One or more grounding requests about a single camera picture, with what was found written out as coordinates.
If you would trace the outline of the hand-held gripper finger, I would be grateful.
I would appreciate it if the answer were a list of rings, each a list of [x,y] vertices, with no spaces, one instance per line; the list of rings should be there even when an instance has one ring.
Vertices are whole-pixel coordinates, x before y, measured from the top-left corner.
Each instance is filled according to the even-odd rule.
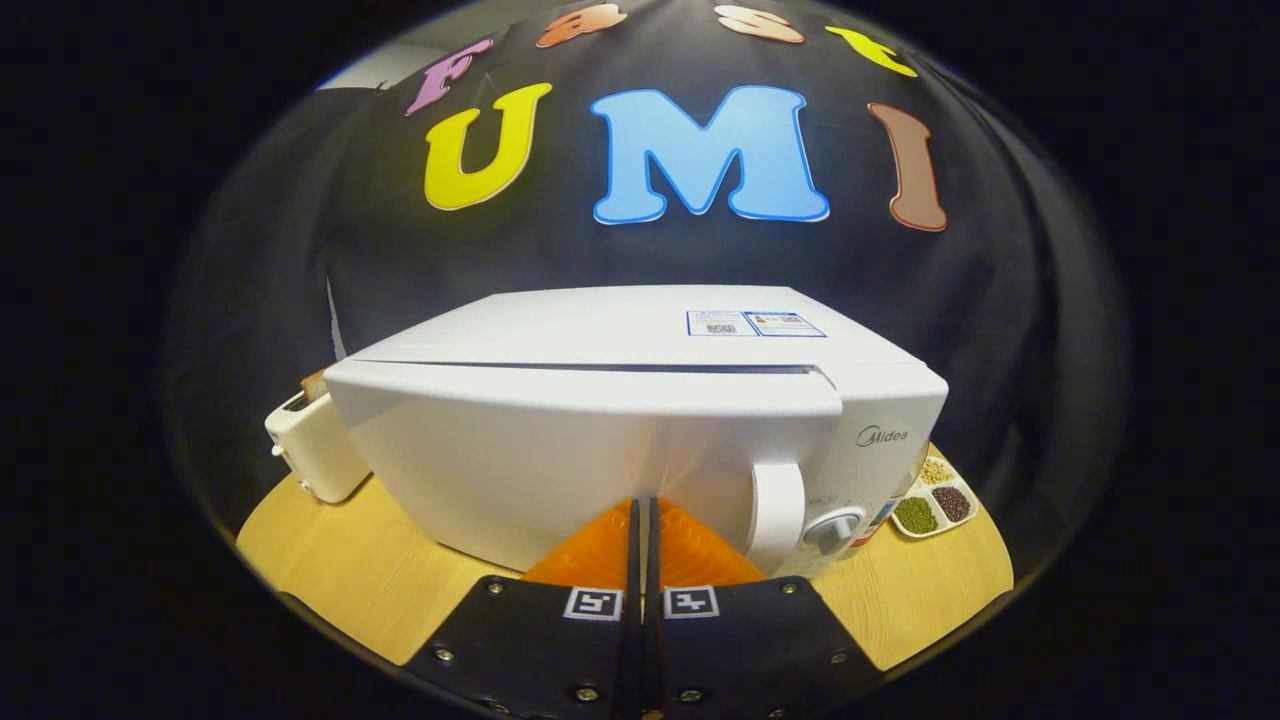
[[[808,579],[680,585],[672,551],[686,514],[662,498],[648,511],[648,715],[826,719],[878,685],[883,673]]]
[[[618,588],[481,577],[406,673],[481,719],[637,717],[641,505],[618,514]]]

